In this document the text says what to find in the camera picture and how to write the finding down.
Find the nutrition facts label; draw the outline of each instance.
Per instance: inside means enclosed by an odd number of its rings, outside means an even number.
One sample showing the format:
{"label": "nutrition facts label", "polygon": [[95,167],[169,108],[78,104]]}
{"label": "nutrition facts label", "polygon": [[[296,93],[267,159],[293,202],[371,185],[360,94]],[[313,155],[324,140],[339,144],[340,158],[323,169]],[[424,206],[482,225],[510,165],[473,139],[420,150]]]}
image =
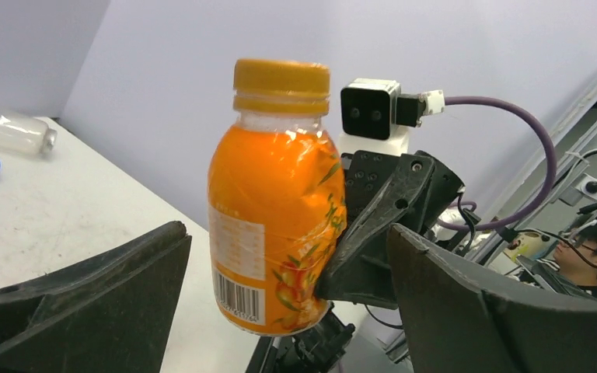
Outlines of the nutrition facts label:
{"label": "nutrition facts label", "polygon": [[222,266],[264,281],[264,225],[230,217],[209,207],[212,255]]}

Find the white table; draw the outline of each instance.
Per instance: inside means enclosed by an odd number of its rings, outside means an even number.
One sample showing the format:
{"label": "white table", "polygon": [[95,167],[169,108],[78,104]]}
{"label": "white table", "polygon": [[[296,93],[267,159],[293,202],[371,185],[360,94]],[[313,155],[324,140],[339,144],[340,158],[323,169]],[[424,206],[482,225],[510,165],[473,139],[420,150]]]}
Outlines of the white table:
{"label": "white table", "polygon": [[[220,314],[211,288],[208,233],[150,190],[45,119],[58,131],[48,160],[0,152],[0,288],[61,269],[126,243],[168,221],[193,236],[163,373],[242,372],[257,337]],[[361,306],[338,303],[361,325]]]}

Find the bottle label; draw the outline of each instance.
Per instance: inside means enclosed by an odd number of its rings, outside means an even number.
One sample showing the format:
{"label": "bottle label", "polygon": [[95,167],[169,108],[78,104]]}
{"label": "bottle label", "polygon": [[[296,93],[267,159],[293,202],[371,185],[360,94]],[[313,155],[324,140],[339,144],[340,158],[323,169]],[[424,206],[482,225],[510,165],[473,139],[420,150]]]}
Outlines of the bottle label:
{"label": "bottle label", "polygon": [[208,177],[209,236],[218,307],[266,336],[318,323],[328,302],[314,289],[346,226],[344,173],[323,133],[234,127]]}

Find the white wall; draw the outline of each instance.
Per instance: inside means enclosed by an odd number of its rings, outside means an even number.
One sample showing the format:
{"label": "white wall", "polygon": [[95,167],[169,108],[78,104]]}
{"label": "white wall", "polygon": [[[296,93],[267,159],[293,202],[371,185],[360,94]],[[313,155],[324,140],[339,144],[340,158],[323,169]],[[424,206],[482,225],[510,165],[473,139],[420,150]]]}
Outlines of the white wall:
{"label": "white wall", "polygon": [[[334,134],[337,91],[359,76],[511,100],[552,129],[597,79],[597,2],[113,0],[61,121],[204,224],[207,168],[235,118],[232,67],[245,56],[329,64]],[[462,176],[482,211],[539,148],[520,120],[477,108],[427,119],[412,141]]]}
{"label": "white wall", "polygon": [[57,117],[109,0],[0,0],[0,104]]}

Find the black bracket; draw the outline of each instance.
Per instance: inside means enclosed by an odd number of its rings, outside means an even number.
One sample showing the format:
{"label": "black bracket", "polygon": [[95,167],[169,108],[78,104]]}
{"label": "black bracket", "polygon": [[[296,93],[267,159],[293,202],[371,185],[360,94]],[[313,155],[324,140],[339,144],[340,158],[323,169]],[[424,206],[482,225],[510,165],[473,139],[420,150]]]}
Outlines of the black bracket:
{"label": "black bracket", "polygon": [[[395,167],[388,172],[387,165],[391,162]],[[354,189],[355,180],[363,180],[371,172],[380,176],[378,182],[366,180]],[[356,152],[347,171],[348,180],[354,183],[347,186],[347,209],[351,209],[350,218],[355,220],[341,236],[335,254],[319,278],[316,295],[396,309],[386,253],[389,226],[399,223],[424,234],[456,198],[463,183],[424,152],[400,157]],[[359,211],[360,205],[366,206],[363,211]]]}
{"label": "black bracket", "polygon": [[355,327],[344,325],[332,312],[314,327],[295,334],[263,336],[250,358],[246,373],[327,373],[344,356]]}

